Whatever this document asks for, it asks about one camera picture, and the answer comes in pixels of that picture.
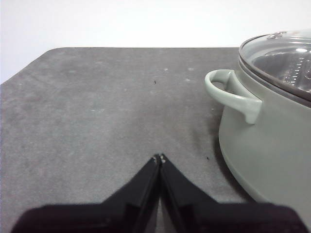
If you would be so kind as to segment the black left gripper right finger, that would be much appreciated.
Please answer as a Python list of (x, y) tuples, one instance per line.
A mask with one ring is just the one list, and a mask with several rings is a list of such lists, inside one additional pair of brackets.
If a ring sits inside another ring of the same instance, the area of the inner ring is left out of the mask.
[(302, 233), (291, 208), (271, 203), (219, 203), (160, 155), (162, 202), (178, 233)]

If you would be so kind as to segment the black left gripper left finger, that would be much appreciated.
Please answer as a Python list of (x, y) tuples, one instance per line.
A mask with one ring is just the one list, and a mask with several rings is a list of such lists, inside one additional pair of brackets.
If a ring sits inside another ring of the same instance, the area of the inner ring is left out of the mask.
[(153, 233), (160, 193), (161, 159), (154, 155), (102, 203), (54, 204), (26, 211), (14, 233)]

